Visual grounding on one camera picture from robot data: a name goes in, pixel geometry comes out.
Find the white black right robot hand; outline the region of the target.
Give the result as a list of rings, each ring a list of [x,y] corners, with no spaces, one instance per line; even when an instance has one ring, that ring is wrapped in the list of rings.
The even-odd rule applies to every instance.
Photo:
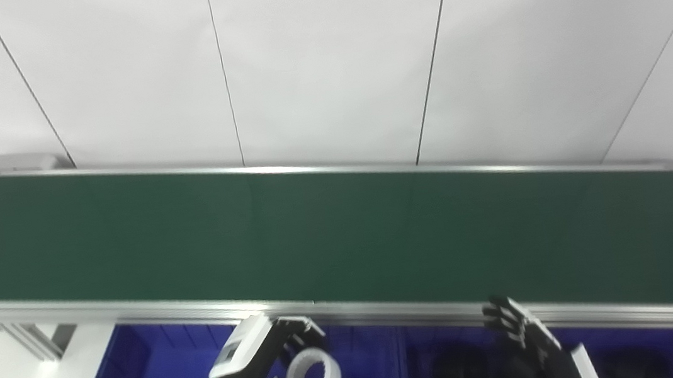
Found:
[[[511,297],[493,295],[481,309],[485,327],[504,332],[538,374],[546,378],[599,378],[583,343],[571,350],[564,348],[542,320]]]

